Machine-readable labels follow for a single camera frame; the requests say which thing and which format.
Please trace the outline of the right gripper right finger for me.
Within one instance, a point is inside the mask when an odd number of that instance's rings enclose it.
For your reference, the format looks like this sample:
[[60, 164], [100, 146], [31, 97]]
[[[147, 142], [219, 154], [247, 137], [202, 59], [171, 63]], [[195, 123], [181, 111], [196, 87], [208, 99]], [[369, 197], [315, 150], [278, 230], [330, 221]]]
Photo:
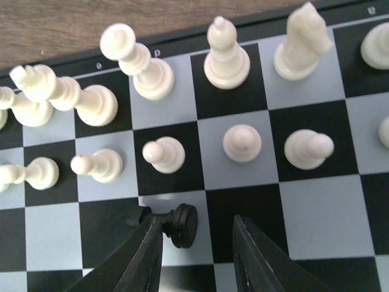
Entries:
[[331, 291], [291, 260], [251, 219], [234, 216], [232, 235], [238, 291]]

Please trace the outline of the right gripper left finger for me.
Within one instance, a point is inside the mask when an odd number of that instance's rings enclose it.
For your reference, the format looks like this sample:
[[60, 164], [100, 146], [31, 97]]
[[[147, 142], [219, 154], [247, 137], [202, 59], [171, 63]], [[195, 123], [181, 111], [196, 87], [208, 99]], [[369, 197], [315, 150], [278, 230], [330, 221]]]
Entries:
[[68, 291], [158, 291], [162, 267], [162, 222], [147, 218], [100, 266]]

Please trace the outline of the black piece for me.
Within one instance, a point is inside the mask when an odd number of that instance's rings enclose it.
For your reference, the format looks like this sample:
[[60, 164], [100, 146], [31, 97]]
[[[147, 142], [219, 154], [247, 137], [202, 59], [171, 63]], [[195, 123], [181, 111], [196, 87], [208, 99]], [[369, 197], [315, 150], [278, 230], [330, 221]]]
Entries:
[[188, 249], [193, 245], [198, 230], [198, 212], [195, 206], [182, 203], [164, 214], [156, 214], [148, 206], [134, 206], [128, 212], [126, 223], [135, 228], [147, 218], [161, 220], [162, 231], [171, 238], [176, 248]]

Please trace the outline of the white pawn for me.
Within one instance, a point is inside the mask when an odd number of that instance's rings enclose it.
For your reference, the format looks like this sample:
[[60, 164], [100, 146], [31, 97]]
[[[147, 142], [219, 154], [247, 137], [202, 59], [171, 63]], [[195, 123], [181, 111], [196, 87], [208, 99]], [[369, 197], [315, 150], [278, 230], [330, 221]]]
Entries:
[[146, 162], [164, 174], [178, 171], [185, 161], [183, 145], [169, 136], [147, 142], [142, 148], [142, 155]]
[[312, 170], [321, 166], [334, 152], [332, 139], [323, 133], [300, 129], [286, 139], [284, 154], [294, 167]]
[[262, 138], [254, 127], [237, 124], [226, 131], [222, 144], [224, 152], [231, 160], [249, 162], [259, 155]]
[[123, 161], [116, 151], [104, 148], [93, 155], [74, 156], [71, 169], [78, 175], [92, 176], [100, 183], [110, 183], [122, 173]]
[[59, 174], [57, 163], [46, 157], [36, 158], [28, 166], [1, 165], [1, 192], [7, 190], [11, 184], [23, 182], [37, 190], [49, 189], [57, 183]]
[[385, 148], [389, 148], [389, 116], [381, 121], [378, 128], [378, 138]]

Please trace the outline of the black and silver chessboard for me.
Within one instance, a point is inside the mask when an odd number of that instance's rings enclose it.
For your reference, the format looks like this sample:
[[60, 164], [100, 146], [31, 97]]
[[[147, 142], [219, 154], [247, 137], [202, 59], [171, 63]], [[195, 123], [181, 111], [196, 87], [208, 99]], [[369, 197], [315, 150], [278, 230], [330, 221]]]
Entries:
[[[74, 111], [55, 111], [42, 127], [21, 125], [9, 114], [1, 130], [1, 163], [55, 160], [57, 184], [35, 190], [26, 182], [1, 193], [1, 290], [64, 291], [87, 275], [129, 236], [132, 206], [166, 213], [182, 203], [198, 210], [193, 246], [164, 239], [161, 291], [235, 291], [232, 228], [249, 217], [291, 259], [336, 291], [388, 290], [388, 149], [378, 138], [388, 116], [388, 72], [360, 55], [365, 35], [388, 22], [387, 1], [325, 1], [315, 7], [335, 46], [307, 78], [290, 82], [275, 71], [276, 48], [286, 36], [289, 10], [236, 23], [251, 69], [238, 88], [211, 85], [203, 70], [207, 28], [142, 40], [173, 69], [171, 94], [144, 99], [133, 81], [99, 49], [46, 60], [57, 76], [82, 88], [103, 85], [119, 111], [107, 126], [90, 127]], [[254, 127], [259, 155], [231, 160], [226, 131]], [[334, 152], [312, 170], [294, 167], [284, 143], [309, 129], [329, 136]], [[160, 137], [185, 150], [176, 172], [158, 172], [143, 146]], [[108, 148], [123, 170], [100, 183], [71, 169], [76, 155]]]

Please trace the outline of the white queen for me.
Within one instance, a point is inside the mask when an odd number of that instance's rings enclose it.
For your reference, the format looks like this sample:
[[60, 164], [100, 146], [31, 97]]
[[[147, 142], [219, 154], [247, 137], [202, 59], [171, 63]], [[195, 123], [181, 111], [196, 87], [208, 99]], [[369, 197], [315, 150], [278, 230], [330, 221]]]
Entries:
[[18, 65], [9, 76], [31, 101], [48, 101], [59, 111], [76, 110], [79, 118], [92, 127], [105, 126], [117, 115], [119, 104], [110, 89], [102, 85], [81, 89], [76, 79], [57, 77], [45, 64]]

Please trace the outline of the white bishop left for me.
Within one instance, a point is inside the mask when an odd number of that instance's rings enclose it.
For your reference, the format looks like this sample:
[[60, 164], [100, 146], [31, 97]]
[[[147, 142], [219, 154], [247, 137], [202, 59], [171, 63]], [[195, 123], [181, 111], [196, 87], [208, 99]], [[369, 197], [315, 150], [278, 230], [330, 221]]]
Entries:
[[48, 101], [33, 102], [23, 92], [1, 87], [1, 109], [11, 110], [16, 120], [27, 127], [40, 127], [50, 121], [53, 106]]

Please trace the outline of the white bishop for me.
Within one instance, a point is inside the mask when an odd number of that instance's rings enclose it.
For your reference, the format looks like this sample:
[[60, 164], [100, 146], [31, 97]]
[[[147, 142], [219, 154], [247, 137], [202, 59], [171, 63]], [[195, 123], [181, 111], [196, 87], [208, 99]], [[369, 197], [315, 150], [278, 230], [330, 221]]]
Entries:
[[219, 89], [242, 85], [250, 72], [250, 58], [237, 42], [235, 25], [222, 16], [214, 18], [207, 31], [210, 52], [204, 60], [208, 81]]
[[1, 87], [1, 109], [11, 110], [16, 120], [27, 127], [40, 127], [50, 121], [53, 106], [48, 101], [33, 102], [23, 92]]

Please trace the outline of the white king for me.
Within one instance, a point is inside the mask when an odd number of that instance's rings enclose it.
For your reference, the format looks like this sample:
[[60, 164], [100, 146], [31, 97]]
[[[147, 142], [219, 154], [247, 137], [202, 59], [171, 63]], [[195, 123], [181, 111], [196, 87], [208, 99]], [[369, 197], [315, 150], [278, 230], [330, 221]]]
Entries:
[[142, 97], [159, 100], [172, 91], [175, 79], [171, 66], [153, 58], [149, 49], [137, 42], [129, 25], [108, 26], [100, 37], [100, 50], [107, 59], [117, 61], [124, 74], [133, 78], [134, 87]]

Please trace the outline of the white bishop right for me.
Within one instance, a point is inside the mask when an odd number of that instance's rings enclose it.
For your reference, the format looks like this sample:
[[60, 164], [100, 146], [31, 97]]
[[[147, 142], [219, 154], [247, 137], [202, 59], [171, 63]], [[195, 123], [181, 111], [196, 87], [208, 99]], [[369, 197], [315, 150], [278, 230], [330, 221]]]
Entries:
[[222, 16], [214, 18], [207, 31], [210, 52], [204, 60], [208, 81], [219, 89], [242, 85], [250, 72], [250, 58], [237, 42], [235, 25]]

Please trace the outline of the white knight left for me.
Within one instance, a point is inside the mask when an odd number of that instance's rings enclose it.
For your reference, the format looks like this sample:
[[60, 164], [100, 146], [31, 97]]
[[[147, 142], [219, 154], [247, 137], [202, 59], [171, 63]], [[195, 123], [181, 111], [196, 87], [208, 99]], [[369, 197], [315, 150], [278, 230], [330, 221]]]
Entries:
[[8, 111], [6, 109], [0, 110], [0, 129], [3, 129], [7, 123]]

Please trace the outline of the white knight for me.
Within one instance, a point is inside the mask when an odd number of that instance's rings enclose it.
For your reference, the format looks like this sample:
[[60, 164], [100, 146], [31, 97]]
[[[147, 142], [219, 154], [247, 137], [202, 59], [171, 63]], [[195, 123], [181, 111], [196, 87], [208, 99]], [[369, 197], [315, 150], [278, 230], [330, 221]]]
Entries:
[[274, 68], [286, 80], [302, 80], [333, 47], [325, 20], [308, 1], [289, 15], [286, 37], [274, 55]]
[[6, 109], [0, 110], [0, 129], [3, 129], [7, 123], [8, 111]]

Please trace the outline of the white knight right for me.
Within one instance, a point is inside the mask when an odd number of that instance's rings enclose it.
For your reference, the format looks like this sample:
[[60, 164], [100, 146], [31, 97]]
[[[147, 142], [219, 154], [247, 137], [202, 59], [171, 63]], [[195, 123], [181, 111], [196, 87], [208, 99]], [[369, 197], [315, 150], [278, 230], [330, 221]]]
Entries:
[[274, 68], [286, 80], [302, 80], [333, 47], [325, 20], [308, 1], [289, 15], [286, 37], [274, 55]]

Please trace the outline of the white rook right corner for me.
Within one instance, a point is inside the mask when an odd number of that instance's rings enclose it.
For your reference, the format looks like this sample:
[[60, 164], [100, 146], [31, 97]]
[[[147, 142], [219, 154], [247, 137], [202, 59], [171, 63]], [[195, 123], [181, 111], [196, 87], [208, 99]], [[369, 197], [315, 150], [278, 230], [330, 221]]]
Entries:
[[378, 70], [388, 70], [388, 22], [373, 27], [360, 47], [364, 62]]

